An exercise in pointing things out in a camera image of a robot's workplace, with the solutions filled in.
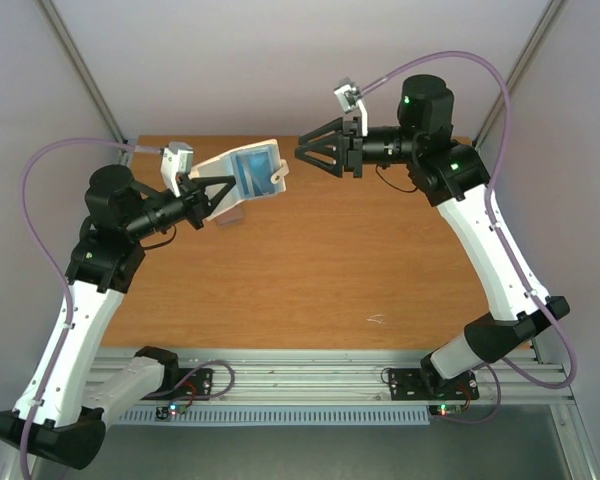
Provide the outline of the beige card holder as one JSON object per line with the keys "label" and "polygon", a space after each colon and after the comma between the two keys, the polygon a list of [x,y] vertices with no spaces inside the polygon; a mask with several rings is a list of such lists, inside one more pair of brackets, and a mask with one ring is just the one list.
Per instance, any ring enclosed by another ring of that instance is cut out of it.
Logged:
{"label": "beige card holder", "polygon": [[289,166],[281,157],[278,141],[269,139],[236,147],[196,163],[191,178],[233,176],[236,185],[214,208],[213,220],[245,201],[264,199],[286,191]]}

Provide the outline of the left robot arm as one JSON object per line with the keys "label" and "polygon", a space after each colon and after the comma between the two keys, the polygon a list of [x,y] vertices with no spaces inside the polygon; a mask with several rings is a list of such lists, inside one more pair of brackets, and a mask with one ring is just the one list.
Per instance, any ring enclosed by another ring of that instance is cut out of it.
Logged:
{"label": "left robot arm", "polygon": [[200,229],[235,187],[232,176],[175,176],[158,192],[123,165],[90,178],[89,214],[61,276],[59,318],[29,386],[16,405],[0,412],[0,440],[19,448],[21,466],[36,456],[76,470],[99,452],[107,429],[142,399],[165,399],[196,389],[176,353],[146,346],[123,370],[92,392],[85,385],[107,326],[145,258],[143,239],[186,220]]}

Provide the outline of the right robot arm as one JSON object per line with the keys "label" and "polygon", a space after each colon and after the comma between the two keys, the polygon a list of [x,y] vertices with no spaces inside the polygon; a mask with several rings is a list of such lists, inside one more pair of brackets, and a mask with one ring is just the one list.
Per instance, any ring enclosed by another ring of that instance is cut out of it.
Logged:
{"label": "right robot arm", "polygon": [[345,81],[334,93],[345,112],[360,114],[301,136],[296,158],[335,177],[359,178],[366,165],[405,166],[415,189],[456,234],[484,289],[488,312],[420,362],[424,390],[443,396],[462,374],[503,359],[564,318],[570,306],[550,294],[524,260],[488,192],[491,177],[477,151],[453,139],[454,94],[443,79],[404,80],[398,123],[389,127],[369,126],[355,83]]}

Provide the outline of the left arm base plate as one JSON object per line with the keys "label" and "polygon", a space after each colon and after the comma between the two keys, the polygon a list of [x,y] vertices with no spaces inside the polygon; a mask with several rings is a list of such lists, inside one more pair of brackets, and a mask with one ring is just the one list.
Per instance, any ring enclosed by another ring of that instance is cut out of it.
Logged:
{"label": "left arm base plate", "polygon": [[180,381],[189,373],[187,368],[179,368],[177,373],[168,373],[160,387],[143,397],[143,400],[174,400],[211,394],[213,370],[202,368],[187,377],[182,384]]}

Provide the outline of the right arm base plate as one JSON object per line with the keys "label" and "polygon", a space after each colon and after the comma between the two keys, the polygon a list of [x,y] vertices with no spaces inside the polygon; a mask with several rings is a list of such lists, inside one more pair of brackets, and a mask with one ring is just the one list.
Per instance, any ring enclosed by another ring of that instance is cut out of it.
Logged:
{"label": "right arm base plate", "polygon": [[463,401],[480,398],[477,380],[472,372],[465,372],[431,393],[417,368],[385,368],[381,380],[388,386],[392,401]]}

